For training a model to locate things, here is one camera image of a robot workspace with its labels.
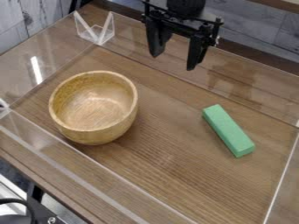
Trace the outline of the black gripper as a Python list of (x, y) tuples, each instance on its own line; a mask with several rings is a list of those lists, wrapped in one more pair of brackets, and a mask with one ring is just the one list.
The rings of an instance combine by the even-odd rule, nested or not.
[(142, 0), (145, 4), (143, 23), (150, 53), (158, 57), (173, 34), (190, 41), (187, 70), (203, 61), (209, 46), (219, 43), (219, 31), (225, 24), (221, 16), (206, 9), (206, 0)]

